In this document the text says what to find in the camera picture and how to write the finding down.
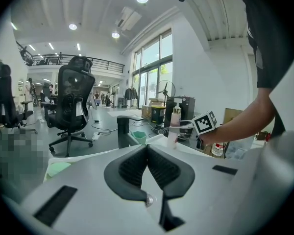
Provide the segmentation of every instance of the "hanging clothes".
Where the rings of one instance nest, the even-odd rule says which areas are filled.
[[[136,89],[135,88],[128,88],[128,89],[126,89],[124,98],[126,100],[137,99]]]

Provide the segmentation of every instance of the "person's arm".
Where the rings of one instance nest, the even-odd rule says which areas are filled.
[[[229,142],[248,138],[265,128],[275,116],[275,108],[269,98],[272,89],[259,88],[258,95],[241,114],[212,132],[199,136],[204,144]]]

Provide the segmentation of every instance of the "desk fan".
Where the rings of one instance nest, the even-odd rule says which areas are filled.
[[[155,91],[155,97],[162,98],[161,94],[164,95],[164,106],[166,105],[166,100],[168,96],[175,96],[175,86],[172,82],[168,80],[162,80],[158,83],[158,92]]]

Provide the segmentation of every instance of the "black mesh office chair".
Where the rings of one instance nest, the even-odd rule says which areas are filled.
[[[25,111],[17,114],[12,96],[11,83],[11,69],[8,65],[2,64],[0,66],[0,123],[6,128],[13,129],[17,127],[21,130],[21,126],[25,126],[23,120],[26,120],[33,114],[33,111],[28,111],[28,104],[32,101],[22,102],[21,104],[24,105]]]
[[[93,146],[92,140],[72,135],[82,130],[89,119],[87,99],[95,83],[94,76],[89,72],[91,66],[92,62],[85,57],[72,58],[68,65],[62,66],[59,70],[56,113],[49,114],[48,108],[51,104],[42,102],[48,127],[64,130],[58,135],[67,133],[67,136],[49,144],[52,154],[54,153],[52,146],[64,141],[68,141],[66,157],[70,155],[73,140],[88,142],[89,147]]]

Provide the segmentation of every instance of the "white pillar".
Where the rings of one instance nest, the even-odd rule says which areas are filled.
[[[56,78],[56,76],[57,76],[57,73],[52,72],[52,75],[51,75],[51,84],[53,84],[52,94],[54,94],[54,92],[55,92],[55,78]]]

